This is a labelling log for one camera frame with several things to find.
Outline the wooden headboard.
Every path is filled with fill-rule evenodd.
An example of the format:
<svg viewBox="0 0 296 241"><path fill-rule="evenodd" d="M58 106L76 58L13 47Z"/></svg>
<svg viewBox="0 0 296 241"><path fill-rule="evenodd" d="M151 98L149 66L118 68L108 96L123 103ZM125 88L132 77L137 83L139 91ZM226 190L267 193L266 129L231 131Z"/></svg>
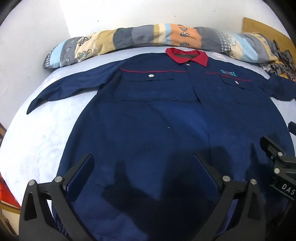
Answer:
<svg viewBox="0 0 296 241"><path fill-rule="evenodd" d="M242 32L258 32L270 40L275 40L280 50L295 51L292 40L280 31L250 18L243 18Z"/></svg>

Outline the patchwork rolled quilt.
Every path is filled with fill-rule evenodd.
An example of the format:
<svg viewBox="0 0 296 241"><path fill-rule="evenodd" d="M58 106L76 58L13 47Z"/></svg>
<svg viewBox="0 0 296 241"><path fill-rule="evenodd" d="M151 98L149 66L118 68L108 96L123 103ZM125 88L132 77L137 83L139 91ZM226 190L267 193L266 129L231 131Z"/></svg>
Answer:
<svg viewBox="0 0 296 241"><path fill-rule="evenodd" d="M249 63L278 60L275 44L257 32L240 34L207 27L157 24L106 30L65 40L46 56L43 67L56 69L116 50L146 46L200 49Z"/></svg>

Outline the dark patterned cloth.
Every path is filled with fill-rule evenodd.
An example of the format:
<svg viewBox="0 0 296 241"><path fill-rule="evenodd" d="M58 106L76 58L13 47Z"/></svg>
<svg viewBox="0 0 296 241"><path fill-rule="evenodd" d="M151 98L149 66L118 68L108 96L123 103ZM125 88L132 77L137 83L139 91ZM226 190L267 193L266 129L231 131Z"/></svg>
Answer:
<svg viewBox="0 0 296 241"><path fill-rule="evenodd" d="M280 51L278 43L273 40L278 60L260 63L259 66L269 75L275 74L295 82L295 63L289 50Z"/></svg>

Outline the red object beside bed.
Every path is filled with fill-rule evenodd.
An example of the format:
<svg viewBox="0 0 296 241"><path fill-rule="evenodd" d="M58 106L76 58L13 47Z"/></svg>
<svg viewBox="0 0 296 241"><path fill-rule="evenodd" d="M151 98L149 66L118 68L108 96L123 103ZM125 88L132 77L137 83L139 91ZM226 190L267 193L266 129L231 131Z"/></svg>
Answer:
<svg viewBox="0 0 296 241"><path fill-rule="evenodd" d="M16 208L21 207L17 202L17 200L15 199L15 197L12 195L11 191L9 190L2 176L0 177L0 196L1 196L1 201L3 201L4 203L14 206Z"/></svg>

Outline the navy work jacket red collar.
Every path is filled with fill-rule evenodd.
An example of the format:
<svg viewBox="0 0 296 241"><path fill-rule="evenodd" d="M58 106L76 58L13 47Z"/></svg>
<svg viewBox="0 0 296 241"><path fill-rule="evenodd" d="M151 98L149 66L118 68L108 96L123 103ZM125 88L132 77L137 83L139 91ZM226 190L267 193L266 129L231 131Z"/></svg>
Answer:
<svg viewBox="0 0 296 241"><path fill-rule="evenodd" d="M269 137L294 154L273 103L295 99L293 81L168 48L64 77L28 112L86 89L97 93L75 122L58 174L94 157L73 208L95 239L191 238L218 201L195 154L233 181L257 181L268 234L283 218L287 201L269 186L272 161L259 142Z"/></svg>

